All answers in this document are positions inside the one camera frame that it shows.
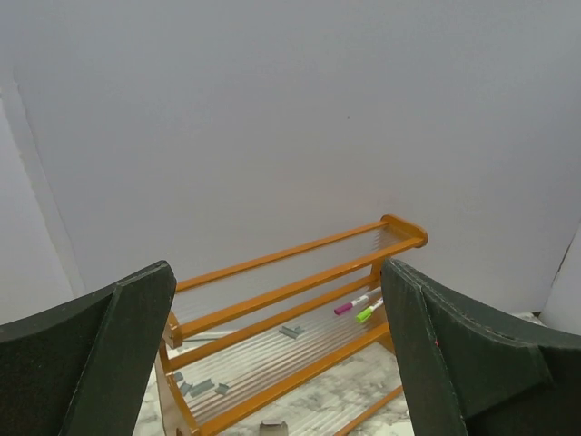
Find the purple cap marker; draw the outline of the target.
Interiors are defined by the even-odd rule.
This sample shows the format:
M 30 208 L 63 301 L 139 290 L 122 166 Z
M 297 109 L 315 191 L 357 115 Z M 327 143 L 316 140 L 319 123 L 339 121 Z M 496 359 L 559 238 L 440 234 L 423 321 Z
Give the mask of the purple cap marker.
M 374 297 L 375 295 L 377 295 L 379 293 L 380 293 L 380 288 L 376 287 L 375 289 L 372 289 L 371 291 L 368 291 L 368 292 L 362 294 L 358 298 L 356 298 L 350 302 L 344 303 L 341 306 L 335 308 L 334 313 L 336 315 L 342 315 L 343 313 L 350 311 L 354 307 L 362 305 L 363 303 L 367 303 L 372 297 Z

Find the grey staple strips lower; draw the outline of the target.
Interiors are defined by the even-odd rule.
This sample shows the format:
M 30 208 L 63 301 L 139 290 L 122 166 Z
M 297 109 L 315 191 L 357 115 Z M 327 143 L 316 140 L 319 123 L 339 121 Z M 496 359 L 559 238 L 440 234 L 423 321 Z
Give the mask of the grey staple strips lower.
M 214 391 L 219 395 L 225 395 L 230 389 L 228 384 L 215 383 L 212 379 L 207 379 L 197 384 L 189 383 L 185 380 L 185 377 L 181 372 L 175 372 L 173 377 L 178 383 L 178 388 L 182 396 L 189 395 L 194 398 L 207 391 Z

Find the grey staple strip upper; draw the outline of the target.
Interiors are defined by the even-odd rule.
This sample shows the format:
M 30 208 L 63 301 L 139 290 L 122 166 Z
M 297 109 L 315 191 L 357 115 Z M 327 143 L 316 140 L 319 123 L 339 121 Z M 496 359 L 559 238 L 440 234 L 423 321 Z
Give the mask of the grey staple strip upper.
M 296 328 L 281 326 L 279 328 L 279 333 L 296 340 L 299 336 L 301 336 L 304 333 L 304 330 L 300 326 Z

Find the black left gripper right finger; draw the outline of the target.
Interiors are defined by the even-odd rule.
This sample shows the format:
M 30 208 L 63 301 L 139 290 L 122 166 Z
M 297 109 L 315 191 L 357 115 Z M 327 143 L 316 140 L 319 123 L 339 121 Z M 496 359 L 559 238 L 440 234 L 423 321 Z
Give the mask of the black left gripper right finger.
M 577 435 L 580 338 L 388 259 L 381 288 L 417 435 Z

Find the orange wooden shelf rack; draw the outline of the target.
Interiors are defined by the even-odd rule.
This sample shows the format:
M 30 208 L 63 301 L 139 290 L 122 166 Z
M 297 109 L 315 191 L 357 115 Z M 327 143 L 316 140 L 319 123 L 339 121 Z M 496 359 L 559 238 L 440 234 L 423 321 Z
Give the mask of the orange wooden shelf rack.
M 342 315 L 334 309 L 380 288 L 388 258 L 424 246 L 427 232 L 387 214 L 374 223 L 178 283 L 155 374 L 167 435 L 216 435 L 362 351 L 393 356 L 381 298 Z M 304 333 L 296 340 L 281 326 Z M 192 384 L 230 386 L 182 396 L 173 374 Z

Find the green cap marker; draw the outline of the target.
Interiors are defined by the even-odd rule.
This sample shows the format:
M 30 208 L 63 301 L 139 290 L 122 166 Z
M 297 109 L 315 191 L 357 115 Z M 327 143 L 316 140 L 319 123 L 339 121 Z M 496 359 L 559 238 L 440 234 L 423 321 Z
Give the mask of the green cap marker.
M 383 299 L 379 298 L 378 300 L 376 300 L 373 304 L 371 304 L 370 306 L 368 306 L 366 309 L 364 309 L 363 311 L 361 311 L 357 316 L 356 316 L 356 320 L 359 323 L 364 323 L 366 322 L 371 316 L 372 314 L 379 309 L 381 306 L 383 305 Z

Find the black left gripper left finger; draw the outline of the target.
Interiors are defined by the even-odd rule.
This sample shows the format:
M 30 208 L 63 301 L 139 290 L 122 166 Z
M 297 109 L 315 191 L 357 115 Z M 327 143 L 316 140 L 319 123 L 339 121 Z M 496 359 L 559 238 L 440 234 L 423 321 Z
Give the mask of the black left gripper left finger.
M 159 261 L 2 325 L 2 434 L 132 434 L 175 288 Z

